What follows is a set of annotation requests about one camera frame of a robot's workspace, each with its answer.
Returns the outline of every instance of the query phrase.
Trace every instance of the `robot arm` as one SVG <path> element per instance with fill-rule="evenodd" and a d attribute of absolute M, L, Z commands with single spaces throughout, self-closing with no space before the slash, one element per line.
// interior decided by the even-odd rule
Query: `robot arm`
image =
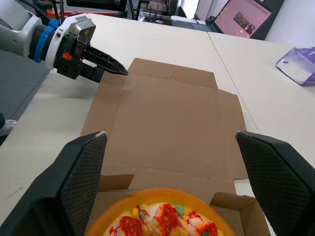
<path fill-rule="evenodd" d="M 0 49 L 44 61 L 47 69 L 72 79 L 81 75 L 99 83 L 104 71 L 127 75 L 117 60 L 90 46 L 95 28 L 88 14 L 67 17 L 61 26 L 54 19 L 45 26 L 15 0 L 0 0 Z"/>

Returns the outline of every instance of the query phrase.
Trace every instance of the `monitor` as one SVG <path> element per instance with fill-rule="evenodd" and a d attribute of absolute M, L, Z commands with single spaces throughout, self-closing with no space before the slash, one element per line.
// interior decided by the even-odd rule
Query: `monitor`
<path fill-rule="evenodd" d="M 125 11 L 127 0 L 66 0 L 68 6 Z"/>
<path fill-rule="evenodd" d="M 271 14 L 255 0 L 229 0 L 214 23 L 224 34 L 250 38 Z"/>

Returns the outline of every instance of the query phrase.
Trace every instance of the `white table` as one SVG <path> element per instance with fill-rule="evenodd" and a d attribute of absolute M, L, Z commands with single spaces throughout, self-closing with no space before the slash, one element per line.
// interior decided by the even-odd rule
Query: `white table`
<path fill-rule="evenodd" d="M 238 94 L 205 32 L 100 15 L 93 15 L 93 22 L 92 45 L 127 69 L 134 58 L 143 58 L 212 71 L 220 89 Z M 0 224 L 64 145 L 80 135 L 96 89 L 84 78 L 73 81 L 56 71 L 48 75 L 0 148 Z M 247 129 L 256 132 L 240 102 Z"/>
<path fill-rule="evenodd" d="M 315 87 L 299 86 L 275 66 L 293 46 L 209 35 L 258 132 L 290 143 L 315 167 Z"/>

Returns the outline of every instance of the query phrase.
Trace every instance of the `open pizza box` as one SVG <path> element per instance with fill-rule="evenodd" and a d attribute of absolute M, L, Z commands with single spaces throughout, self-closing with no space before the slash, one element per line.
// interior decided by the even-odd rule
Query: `open pizza box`
<path fill-rule="evenodd" d="M 256 199 L 235 191 L 247 178 L 234 139 L 246 129 L 238 97 L 207 71 L 143 59 L 128 71 L 105 74 L 81 132 L 108 136 L 86 232 L 119 199 L 163 187 L 211 204 L 238 236 L 270 235 Z"/>

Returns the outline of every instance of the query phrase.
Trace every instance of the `purple container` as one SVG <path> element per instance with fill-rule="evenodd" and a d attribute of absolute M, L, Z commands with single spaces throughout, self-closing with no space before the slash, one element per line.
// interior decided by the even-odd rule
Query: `purple container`
<path fill-rule="evenodd" d="M 293 48 L 276 66 L 301 86 L 315 85 L 315 47 Z"/>

